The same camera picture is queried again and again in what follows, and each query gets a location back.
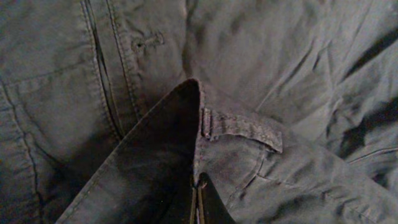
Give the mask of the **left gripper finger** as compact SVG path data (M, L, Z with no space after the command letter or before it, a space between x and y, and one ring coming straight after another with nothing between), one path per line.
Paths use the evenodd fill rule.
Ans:
M200 174L197 185L197 223L236 224L206 173Z

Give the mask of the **navy blue shorts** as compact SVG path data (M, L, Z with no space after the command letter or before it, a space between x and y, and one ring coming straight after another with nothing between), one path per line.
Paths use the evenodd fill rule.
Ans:
M142 117L58 222L197 223L201 173L236 223L397 222L375 181L196 79Z

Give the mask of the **folded grey shorts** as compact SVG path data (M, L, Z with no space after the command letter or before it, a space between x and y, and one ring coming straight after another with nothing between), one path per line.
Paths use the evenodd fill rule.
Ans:
M1 222L59 223L189 79L397 199L396 1L2 1Z

